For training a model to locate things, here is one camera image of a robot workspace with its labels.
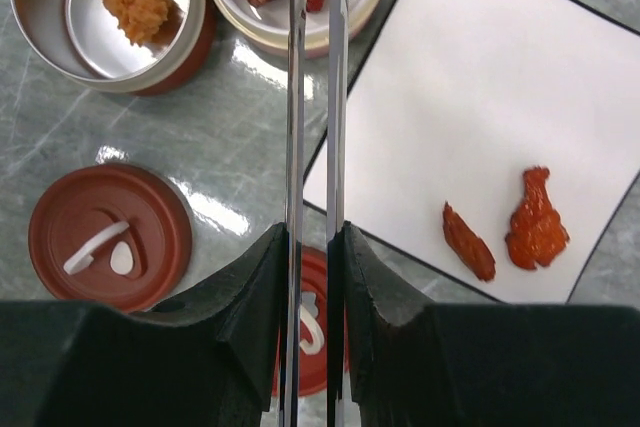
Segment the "metal tongs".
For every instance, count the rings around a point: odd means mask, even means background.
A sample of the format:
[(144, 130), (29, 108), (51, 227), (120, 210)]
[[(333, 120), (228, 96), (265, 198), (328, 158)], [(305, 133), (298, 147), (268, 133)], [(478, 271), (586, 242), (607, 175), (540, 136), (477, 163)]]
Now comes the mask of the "metal tongs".
[[(304, 59), (306, 0), (289, 0), (288, 89), (287, 89), (287, 284), (279, 357), (279, 413), (281, 426), (298, 424), (299, 351), (301, 316), (301, 271), (304, 174)], [(343, 360), (344, 313), (338, 279), (327, 277), (327, 326), (334, 333), (327, 347), (327, 424), (344, 424)]]

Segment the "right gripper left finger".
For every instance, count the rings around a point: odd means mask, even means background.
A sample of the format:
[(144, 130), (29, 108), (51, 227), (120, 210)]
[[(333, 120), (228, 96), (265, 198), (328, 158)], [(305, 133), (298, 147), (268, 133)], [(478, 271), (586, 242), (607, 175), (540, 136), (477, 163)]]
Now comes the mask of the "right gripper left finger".
[(287, 233), (148, 312), (1, 305), (5, 426), (256, 426), (269, 409)]

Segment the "red chicken drumstick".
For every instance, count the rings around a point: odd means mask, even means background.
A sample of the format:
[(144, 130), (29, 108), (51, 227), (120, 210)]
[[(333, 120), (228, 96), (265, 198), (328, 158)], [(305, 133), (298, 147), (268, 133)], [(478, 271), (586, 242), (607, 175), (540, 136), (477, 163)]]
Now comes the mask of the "red chicken drumstick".
[(523, 270), (549, 267), (570, 241), (546, 191), (549, 175), (549, 169), (540, 166), (523, 173), (523, 198), (511, 215), (505, 236), (512, 263)]

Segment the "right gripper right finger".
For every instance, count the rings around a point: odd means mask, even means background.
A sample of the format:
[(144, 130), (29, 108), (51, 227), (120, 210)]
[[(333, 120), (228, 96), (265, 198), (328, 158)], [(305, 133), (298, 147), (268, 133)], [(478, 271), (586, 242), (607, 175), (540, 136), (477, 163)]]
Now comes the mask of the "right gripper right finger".
[(344, 230), (351, 396), (366, 426), (635, 426), (639, 313), (440, 304)]

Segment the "brown chicken wing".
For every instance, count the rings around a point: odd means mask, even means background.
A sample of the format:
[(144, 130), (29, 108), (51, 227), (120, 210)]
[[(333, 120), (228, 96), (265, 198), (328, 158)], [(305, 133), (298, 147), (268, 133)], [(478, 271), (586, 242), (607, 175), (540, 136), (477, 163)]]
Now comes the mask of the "brown chicken wing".
[(496, 275), (495, 259), (486, 243), (468, 227), (448, 202), (444, 204), (442, 219), (443, 234), (449, 247), (477, 279), (492, 281)]

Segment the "red lid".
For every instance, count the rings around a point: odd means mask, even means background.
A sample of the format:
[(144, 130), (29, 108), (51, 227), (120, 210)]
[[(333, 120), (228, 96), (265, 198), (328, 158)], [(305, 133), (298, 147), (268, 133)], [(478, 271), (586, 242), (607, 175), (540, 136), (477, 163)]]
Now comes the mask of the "red lid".
[(299, 396), (326, 388), (327, 329), (326, 256), (304, 247), (301, 256)]
[(140, 167), (106, 163), (71, 172), (41, 196), (28, 233), (33, 267), (63, 300), (144, 310), (178, 284), (193, 235), (181, 198)]

